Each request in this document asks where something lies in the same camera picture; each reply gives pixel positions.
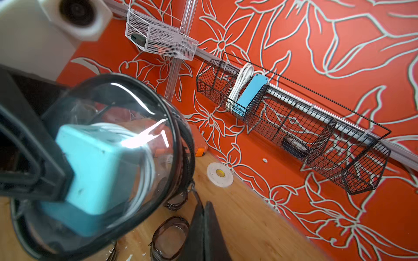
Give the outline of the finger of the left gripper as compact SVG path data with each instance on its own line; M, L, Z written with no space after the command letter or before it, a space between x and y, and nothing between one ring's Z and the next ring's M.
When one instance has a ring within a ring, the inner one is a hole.
M62 201L74 172L13 73L1 69L1 134L16 148L13 169L1 171L1 196Z

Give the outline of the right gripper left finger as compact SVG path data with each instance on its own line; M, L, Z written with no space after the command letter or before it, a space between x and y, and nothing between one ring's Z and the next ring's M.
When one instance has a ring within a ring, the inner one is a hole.
M198 203L192 218L188 236L178 256L178 261L204 261L204 209Z

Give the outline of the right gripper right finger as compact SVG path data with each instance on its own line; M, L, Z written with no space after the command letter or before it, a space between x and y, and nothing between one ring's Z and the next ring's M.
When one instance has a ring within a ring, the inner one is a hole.
M204 257L206 261L231 261L214 205L207 201L204 208Z

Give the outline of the teal charger cube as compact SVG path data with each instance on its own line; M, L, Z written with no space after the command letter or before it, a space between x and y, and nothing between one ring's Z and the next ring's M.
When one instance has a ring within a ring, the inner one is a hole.
M56 143L74 171L63 202L40 202L49 217L81 237L92 237L121 218L150 153L137 134L113 125L63 125Z

